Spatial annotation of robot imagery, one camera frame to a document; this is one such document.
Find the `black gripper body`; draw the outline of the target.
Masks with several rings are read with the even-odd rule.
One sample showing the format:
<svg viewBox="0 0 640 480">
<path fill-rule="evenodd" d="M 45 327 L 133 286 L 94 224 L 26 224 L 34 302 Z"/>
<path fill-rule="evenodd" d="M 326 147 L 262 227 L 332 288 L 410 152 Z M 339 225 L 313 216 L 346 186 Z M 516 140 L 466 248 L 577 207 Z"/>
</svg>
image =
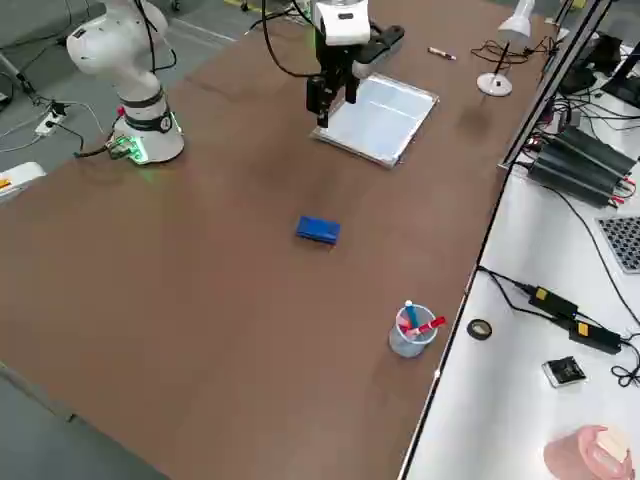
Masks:
<svg viewBox="0 0 640 480">
<path fill-rule="evenodd" d="M 327 83 L 341 83 L 344 76 L 351 74 L 352 63 L 358 57 L 361 48 L 361 45 L 318 44 L 317 60 L 323 79 Z"/>
</svg>

